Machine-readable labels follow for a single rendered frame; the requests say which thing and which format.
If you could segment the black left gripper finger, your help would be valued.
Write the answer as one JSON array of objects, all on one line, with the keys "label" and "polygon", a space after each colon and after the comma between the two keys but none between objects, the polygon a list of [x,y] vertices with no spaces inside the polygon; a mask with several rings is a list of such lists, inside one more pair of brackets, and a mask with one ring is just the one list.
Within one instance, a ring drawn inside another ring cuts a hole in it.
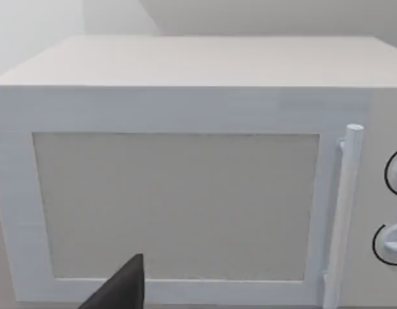
[{"label": "black left gripper finger", "polygon": [[144,255],[129,259],[78,309],[144,309]]}]

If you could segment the pale microwave door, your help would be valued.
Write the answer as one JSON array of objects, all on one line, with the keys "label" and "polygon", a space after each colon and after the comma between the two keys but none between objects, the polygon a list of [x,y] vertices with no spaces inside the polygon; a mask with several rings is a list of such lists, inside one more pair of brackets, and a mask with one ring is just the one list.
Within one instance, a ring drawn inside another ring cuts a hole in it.
[{"label": "pale microwave door", "polygon": [[153,304],[320,304],[337,140],[371,90],[0,86],[15,298],[78,303],[137,251]]}]

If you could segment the pale microwave oven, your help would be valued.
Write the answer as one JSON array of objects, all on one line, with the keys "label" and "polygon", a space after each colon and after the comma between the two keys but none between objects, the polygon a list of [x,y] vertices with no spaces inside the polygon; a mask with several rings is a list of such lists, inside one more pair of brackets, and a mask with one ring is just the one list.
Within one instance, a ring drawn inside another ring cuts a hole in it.
[{"label": "pale microwave oven", "polygon": [[[376,112],[397,104],[397,48],[371,37],[71,37],[0,75],[0,86],[182,86],[182,87],[340,87],[371,90],[363,141],[374,138]],[[256,305],[322,307],[338,195],[342,150],[336,143],[331,213],[325,238],[320,304]],[[362,164],[370,162],[364,146]],[[384,166],[358,185],[384,196]]]}]

